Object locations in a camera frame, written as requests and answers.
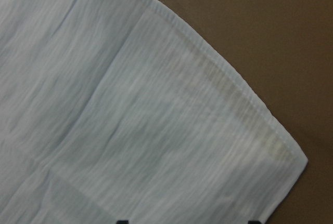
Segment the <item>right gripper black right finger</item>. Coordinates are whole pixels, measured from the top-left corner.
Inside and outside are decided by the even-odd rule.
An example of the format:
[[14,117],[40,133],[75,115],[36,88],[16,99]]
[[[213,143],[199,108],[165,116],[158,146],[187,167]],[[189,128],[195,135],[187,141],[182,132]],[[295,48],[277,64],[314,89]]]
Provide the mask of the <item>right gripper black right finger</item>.
[[261,224],[259,220],[249,220],[248,224]]

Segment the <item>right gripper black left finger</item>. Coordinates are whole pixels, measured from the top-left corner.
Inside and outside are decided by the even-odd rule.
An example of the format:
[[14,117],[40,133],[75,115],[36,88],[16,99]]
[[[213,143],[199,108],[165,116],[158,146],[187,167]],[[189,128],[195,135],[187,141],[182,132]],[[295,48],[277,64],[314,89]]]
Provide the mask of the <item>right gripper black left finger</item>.
[[130,224],[129,220],[121,219],[117,220],[116,224]]

